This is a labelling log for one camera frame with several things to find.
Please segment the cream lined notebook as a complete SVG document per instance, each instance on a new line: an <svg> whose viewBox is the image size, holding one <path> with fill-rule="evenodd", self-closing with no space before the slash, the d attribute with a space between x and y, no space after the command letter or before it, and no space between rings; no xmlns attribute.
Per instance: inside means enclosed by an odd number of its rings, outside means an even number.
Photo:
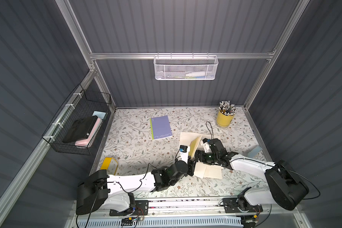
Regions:
<svg viewBox="0 0 342 228"><path fill-rule="evenodd" d="M177 160L188 165L187 175L201 179L222 179L222 157L225 148L218 138L211 139L207 135L182 132L179 140L180 152Z"/></svg>

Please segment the purple cover notebook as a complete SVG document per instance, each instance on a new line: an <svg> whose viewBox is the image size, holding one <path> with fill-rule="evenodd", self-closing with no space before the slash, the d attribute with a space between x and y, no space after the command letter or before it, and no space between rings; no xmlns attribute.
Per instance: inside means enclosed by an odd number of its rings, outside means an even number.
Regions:
<svg viewBox="0 0 342 228"><path fill-rule="evenodd" d="M173 135L168 116L152 117L150 126L153 140L172 137Z"/></svg>

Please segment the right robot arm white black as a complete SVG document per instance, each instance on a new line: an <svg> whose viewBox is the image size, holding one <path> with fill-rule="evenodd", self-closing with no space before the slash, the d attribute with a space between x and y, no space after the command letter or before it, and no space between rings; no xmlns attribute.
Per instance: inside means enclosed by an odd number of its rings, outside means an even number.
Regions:
<svg viewBox="0 0 342 228"><path fill-rule="evenodd" d="M201 165L218 165L229 170L249 173L267 183L264 187L247 187L237 195L233 203L241 212L248 212L259 204L277 204L292 211L309 193L303 177L293 171L285 161L264 162L248 158L236 152L228 152L222 142L215 139L203 139L192 142L189 153L189 174L196 175Z"/></svg>

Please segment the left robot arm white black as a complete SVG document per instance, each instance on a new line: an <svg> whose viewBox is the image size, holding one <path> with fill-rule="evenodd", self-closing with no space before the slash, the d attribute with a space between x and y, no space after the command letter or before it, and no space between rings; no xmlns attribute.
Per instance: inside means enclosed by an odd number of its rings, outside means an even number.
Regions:
<svg viewBox="0 0 342 228"><path fill-rule="evenodd" d="M79 183L76 214L86 215L107 208L131 213L135 210L135 193L161 192L186 176L193 176L196 162L177 160L170 167L164 166L146 174L115 176L99 170Z"/></svg>

